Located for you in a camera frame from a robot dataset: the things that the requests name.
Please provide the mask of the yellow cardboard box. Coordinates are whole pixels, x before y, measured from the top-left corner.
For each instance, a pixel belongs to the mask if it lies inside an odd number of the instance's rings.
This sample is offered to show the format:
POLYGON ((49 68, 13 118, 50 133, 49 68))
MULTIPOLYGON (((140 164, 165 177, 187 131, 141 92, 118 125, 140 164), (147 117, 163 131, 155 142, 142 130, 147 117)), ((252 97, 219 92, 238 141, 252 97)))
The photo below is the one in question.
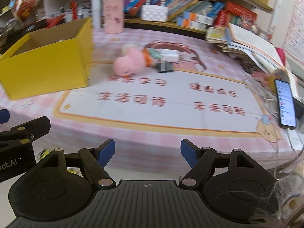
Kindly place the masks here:
POLYGON ((91 18, 24 35, 1 56, 1 85, 10 100, 88 86, 91 18))

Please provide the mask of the pink plush toy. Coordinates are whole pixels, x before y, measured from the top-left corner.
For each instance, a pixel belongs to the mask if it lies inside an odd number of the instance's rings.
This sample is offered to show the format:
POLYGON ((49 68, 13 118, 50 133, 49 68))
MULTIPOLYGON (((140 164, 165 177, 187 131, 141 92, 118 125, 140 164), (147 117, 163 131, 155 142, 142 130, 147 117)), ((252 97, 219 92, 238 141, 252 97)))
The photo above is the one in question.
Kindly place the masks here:
POLYGON ((122 55, 113 62, 113 70, 116 75, 125 77, 136 75, 151 67, 154 59, 150 56, 147 49, 138 49, 134 44, 124 44, 122 55))

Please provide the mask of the pink checkered desk mat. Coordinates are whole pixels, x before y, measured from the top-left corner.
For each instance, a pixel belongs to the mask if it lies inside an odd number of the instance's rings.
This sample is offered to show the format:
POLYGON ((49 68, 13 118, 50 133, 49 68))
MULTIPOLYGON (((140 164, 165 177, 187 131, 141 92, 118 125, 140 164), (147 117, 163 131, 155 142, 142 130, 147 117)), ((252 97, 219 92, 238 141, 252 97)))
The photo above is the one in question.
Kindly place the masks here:
POLYGON ((64 147, 92 147, 113 138, 118 150, 134 145, 142 156, 148 149, 178 149, 187 138, 222 153, 240 148, 265 168, 303 160, 303 135, 280 128, 272 116, 276 107, 262 99, 255 80, 211 44, 135 29, 115 36, 95 30, 93 41, 87 87, 15 101, 1 91, 1 107, 10 111, 11 121, 47 116, 47 139, 64 147), (137 75, 116 76, 112 62, 128 43, 192 49, 207 69, 189 57, 171 73, 146 68, 137 75))

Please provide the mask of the smartphone with lit screen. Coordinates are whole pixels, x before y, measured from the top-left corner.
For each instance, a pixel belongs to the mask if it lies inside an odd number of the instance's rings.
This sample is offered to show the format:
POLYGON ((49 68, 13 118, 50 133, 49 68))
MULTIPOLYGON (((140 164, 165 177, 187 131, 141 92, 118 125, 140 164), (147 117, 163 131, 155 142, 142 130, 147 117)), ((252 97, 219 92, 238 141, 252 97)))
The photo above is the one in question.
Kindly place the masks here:
POLYGON ((296 129, 297 122, 290 84, 276 79, 275 88, 279 111, 279 126, 285 129, 296 129))

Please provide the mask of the black binder clip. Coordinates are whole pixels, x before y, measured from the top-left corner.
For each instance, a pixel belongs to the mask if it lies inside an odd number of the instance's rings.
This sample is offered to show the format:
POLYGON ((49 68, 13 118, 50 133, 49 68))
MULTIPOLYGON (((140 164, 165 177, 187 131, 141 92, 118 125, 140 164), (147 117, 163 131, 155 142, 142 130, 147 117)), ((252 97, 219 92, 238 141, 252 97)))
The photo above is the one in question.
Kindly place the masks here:
POLYGON ((160 62, 157 70, 159 73, 171 73, 174 71, 174 67, 170 62, 160 62))

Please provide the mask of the white charger plug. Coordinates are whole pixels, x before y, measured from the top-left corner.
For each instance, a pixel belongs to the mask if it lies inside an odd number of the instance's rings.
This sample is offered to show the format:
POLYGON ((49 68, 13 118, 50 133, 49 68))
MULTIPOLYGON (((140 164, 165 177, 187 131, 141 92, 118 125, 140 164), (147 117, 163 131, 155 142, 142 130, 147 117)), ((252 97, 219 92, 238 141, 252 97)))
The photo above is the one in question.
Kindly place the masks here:
POLYGON ((179 52, 173 49, 159 49, 161 60, 164 62, 178 62, 179 52))

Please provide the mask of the mint green small case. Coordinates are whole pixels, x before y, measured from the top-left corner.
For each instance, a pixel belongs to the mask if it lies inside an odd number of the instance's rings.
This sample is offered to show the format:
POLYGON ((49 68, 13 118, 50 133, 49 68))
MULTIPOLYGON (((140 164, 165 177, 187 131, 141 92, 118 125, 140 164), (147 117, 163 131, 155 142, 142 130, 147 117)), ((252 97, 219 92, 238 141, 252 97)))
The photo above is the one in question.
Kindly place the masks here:
POLYGON ((149 55, 151 56, 151 58, 155 59, 155 60, 161 60, 162 59, 162 54, 160 53, 160 51, 158 51, 155 48, 147 48, 149 55))

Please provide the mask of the stack of open books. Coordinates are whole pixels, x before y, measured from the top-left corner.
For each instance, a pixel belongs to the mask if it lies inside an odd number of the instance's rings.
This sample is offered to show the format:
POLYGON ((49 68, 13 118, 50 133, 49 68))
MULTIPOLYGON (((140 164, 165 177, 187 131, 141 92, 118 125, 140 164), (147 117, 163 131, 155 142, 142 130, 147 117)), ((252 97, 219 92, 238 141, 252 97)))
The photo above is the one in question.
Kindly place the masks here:
POLYGON ((290 84, 297 83, 297 77, 284 66, 276 48, 242 27, 231 23, 226 28, 210 27, 207 30, 206 40, 242 59, 249 72, 253 72, 255 67, 266 74, 274 74, 281 70, 290 84))

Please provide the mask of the orange blue medicine box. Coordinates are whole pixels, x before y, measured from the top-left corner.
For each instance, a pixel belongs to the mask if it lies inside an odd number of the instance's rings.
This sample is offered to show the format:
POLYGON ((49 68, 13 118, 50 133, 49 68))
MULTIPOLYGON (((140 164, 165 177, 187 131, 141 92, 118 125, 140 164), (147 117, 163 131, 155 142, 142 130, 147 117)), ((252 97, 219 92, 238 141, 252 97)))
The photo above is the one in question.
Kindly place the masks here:
POLYGON ((200 22, 209 26, 212 26, 214 22, 214 19, 211 17, 207 17, 205 15, 196 14, 188 11, 183 13, 183 18, 191 21, 200 22))

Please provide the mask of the row of lower books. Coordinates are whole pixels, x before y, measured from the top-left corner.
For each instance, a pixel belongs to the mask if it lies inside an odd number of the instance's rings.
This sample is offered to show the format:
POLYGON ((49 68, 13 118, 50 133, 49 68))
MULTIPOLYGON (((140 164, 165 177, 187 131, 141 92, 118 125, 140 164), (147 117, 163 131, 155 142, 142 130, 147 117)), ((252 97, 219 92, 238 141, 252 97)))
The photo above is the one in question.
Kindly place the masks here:
MULTIPOLYGON (((204 33, 213 25, 207 25, 205 30, 193 29, 177 25, 177 18, 183 18, 183 13, 188 11, 211 17, 215 21, 217 14, 224 8, 226 2, 233 2, 251 10, 248 5, 234 0, 165 0, 165 6, 169 9, 167 21, 151 22, 141 20, 141 7, 146 3, 146 0, 124 0, 124 18, 129 28, 158 31, 194 30, 204 33)), ((152 0, 150 3, 160 5, 161 2, 160 0, 152 0)))

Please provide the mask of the red thick dictionary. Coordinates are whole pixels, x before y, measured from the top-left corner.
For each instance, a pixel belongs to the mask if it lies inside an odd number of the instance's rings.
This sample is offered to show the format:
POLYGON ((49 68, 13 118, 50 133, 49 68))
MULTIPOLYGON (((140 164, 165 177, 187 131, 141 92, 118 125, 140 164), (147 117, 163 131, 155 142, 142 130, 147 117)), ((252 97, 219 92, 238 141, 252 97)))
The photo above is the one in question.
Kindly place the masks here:
POLYGON ((257 14, 241 5, 226 2, 224 8, 217 14, 214 27, 228 26, 229 23, 248 29, 257 19, 257 14))

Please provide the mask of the pink sticker cylinder holder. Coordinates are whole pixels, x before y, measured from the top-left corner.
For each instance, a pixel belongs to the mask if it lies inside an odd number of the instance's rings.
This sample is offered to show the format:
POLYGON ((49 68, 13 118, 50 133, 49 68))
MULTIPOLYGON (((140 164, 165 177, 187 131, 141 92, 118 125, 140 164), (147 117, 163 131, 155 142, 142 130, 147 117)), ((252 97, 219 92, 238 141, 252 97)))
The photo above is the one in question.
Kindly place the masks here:
POLYGON ((118 34, 124 30, 124 0, 103 0, 105 33, 118 34))

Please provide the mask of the wooden bookshelf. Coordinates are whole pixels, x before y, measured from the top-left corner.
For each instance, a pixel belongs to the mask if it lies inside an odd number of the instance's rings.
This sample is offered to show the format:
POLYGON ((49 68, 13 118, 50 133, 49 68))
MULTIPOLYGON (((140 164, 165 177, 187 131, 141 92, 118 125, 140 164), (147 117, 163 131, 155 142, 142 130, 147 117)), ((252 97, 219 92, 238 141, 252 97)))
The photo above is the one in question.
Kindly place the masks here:
POLYGON ((101 21, 108 33, 132 28, 204 38, 209 28, 232 23, 259 34, 255 9, 273 11, 268 0, 101 0, 101 21))

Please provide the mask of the white quilted pearl purse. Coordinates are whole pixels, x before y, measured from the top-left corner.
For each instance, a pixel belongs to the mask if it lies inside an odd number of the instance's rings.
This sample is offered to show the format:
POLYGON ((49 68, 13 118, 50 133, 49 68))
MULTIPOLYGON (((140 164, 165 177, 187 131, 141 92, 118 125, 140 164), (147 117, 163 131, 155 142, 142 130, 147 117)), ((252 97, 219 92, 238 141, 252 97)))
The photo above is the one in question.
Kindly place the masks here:
POLYGON ((160 5, 151 4, 152 0, 146 0, 141 7, 141 20, 151 22, 166 22, 169 9, 165 6, 165 0, 160 0, 160 5))

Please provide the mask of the alphabet wall poster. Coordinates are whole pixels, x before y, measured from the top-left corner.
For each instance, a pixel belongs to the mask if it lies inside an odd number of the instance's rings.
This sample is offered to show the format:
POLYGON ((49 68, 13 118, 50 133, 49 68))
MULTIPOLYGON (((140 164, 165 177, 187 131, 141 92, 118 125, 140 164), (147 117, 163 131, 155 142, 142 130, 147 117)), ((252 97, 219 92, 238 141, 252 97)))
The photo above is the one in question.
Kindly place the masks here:
POLYGON ((283 47, 291 57, 303 65, 303 0, 295 0, 283 47))

